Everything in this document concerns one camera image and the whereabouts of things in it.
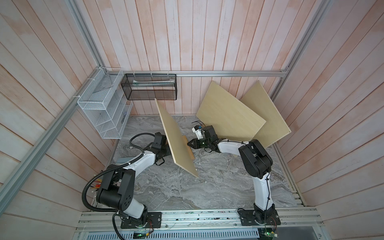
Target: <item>metal mesh basket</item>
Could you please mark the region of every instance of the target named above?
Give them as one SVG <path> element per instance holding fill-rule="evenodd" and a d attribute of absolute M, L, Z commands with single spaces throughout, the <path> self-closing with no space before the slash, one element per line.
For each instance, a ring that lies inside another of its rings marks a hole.
<path fill-rule="evenodd" d="M 107 106 L 123 77 L 120 68 L 118 68 L 118 74 L 109 74 L 107 70 L 116 70 L 116 68 L 100 68 L 98 73 L 92 79 L 92 82 L 77 101 L 82 109 L 107 109 Z"/>
<path fill-rule="evenodd" d="M 128 100 L 176 100 L 176 74 L 125 74 L 121 86 Z"/>
<path fill-rule="evenodd" d="M 126 105 L 123 90 L 117 89 L 123 77 L 120 68 L 118 71 L 118 74 L 110 74 L 106 68 L 101 68 L 78 100 L 102 138 L 120 139 L 133 107 L 133 103 Z"/>

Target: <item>metal grille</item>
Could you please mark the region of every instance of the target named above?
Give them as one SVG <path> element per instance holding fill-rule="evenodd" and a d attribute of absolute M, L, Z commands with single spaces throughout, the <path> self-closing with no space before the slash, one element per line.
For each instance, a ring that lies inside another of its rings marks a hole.
<path fill-rule="evenodd" d="M 128 100 L 176 100 L 175 74 L 125 74 L 121 86 Z"/>
<path fill-rule="evenodd" d="M 133 233 L 139 231 L 120 231 L 125 239 L 133 239 Z M 257 228 L 242 229 L 206 229 L 206 230 L 155 230 L 145 239 L 255 239 L 259 238 Z M 86 240 L 118 239 L 115 232 L 91 232 Z"/>
<path fill-rule="evenodd" d="M 106 69 L 115 68 L 100 68 L 91 84 L 85 89 L 80 96 L 78 104 L 82 109 L 106 110 L 109 102 L 115 93 L 123 73 L 120 69 L 118 74 L 110 75 Z"/>
<path fill-rule="evenodd" d="M 107 69 L 116 70 L 100 68 L 78 104 L 102 138 L 120 139 L 133 103 L 127 106 L 123 90 L 117 89 L 123 78 L 121 69 L 114 75 Z"/>

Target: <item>white mesh organizer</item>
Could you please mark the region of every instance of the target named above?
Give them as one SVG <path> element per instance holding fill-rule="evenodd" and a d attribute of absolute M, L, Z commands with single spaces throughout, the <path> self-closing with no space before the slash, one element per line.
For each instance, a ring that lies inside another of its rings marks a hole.
<path fill-rule="evenodd" d="M 126 105 L 120 68 L 100 68 L 77 101 L 102 138 L 120 139 L 133 103 Z"/>

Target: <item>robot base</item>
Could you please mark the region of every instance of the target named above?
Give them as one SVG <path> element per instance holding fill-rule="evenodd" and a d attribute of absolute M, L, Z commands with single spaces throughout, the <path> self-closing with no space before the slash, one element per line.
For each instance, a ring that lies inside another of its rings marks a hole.
<path fill-rule="evenodd" d="M 240 221 L 242 226 L 258 226 L 264 225 L 264 214 L 265 214 L 265 225 L 281 225 L 279 215 L 275 209 L 275 205 L 272 204 L 267 211 L 262 211 L 254 205 L 254 210 L 241 210 Z"/>
<path fill-rule="evenodd" d="M 152 227 L 153 228 L 160 228 L 161 226 L 161 212 L 149 212 L 147 215 L 147 220 L 150 219 L 152 221 Z M 121 229 L 128 229 L 128 228 L 137 228 L 135 225 L 137 224 L 137 221 L 135 221 L 132 218 L 125 219 L 121 222 Z"/>

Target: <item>black mounting plate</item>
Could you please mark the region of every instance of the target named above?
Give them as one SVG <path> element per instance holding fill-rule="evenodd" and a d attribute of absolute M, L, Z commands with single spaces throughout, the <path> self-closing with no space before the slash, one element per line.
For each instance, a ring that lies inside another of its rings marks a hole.
<path fill-rule="evenodd" d="M 255 218 L 253 216 L 253 212 L 255 210 L 242 210 L 243 217 L 240 217 L 241 225 L 242 226 L 258 226 L 258 225 L 264 225 L 259 224 L 255 221 Z M 266 225 L 281 225 L 279 215 L 277 214 L 277 211 L 274 209 L 271 216 L 265 220 Z"/>
<path fill-rule="evenodd" d="M 148 212 L 147 219 L 150 219 L 152 221 L 152 227 L 153 228 L 160 228 L 161 226 L 161 212 Z M 128 218 L 125 221 L 121 222 L 121 229 L 128 229 L 128 228 L 136 228 L 135 224 L 132 223 L 132 221 Z"/>

